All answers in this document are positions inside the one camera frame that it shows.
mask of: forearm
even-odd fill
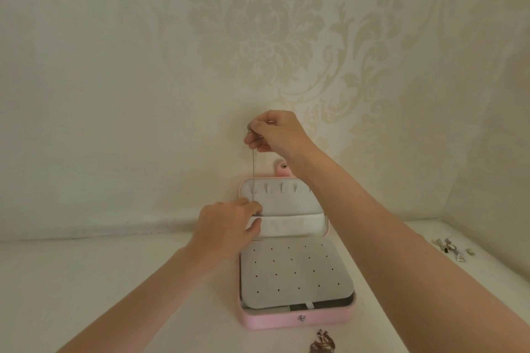
[[[524,321],[323,152],[311,150],[291,167],[315,193],[411,352],[530,350]]]
[[[186,248],[178,250],[58,353],[142,352],[208,270],[208,263],[199,262]]]

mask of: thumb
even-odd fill
[[[252,222],[252,225],[250,225],[250,228],[248,228],[245,232],[245,237],[247,238],[248,243],[258,237],[261,232],[261,218],[256,218],[254,222]]]
[[[271,130],[270,125],[268,125],[266,122],[262,122],[259,120],[253,120],[252,122],[250,122],[250,128],[252,129],[252,131],[254,131],[255,133],[259,135],[262,135],[265,138],[267,137],[267,134]]]

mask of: person's left arm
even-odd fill
[[[259,234],[260,219],[245,227],[261,209],[246,198],[204,207],[188,245],[58,353],[143,351],[209,273]]]

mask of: beige wall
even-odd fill
[[[0,1],[0,239],[188,224],[236,195],[271,108],[401,218],[440,216],[528,22],[527,0]]]
[[[513,55],[444,219],[530,278],[530,32]]]

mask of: person's right hand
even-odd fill
[[[245,144],[258,152],[275,152],[288,163],[316,148],[293,112],[268,110],[248,124]]]

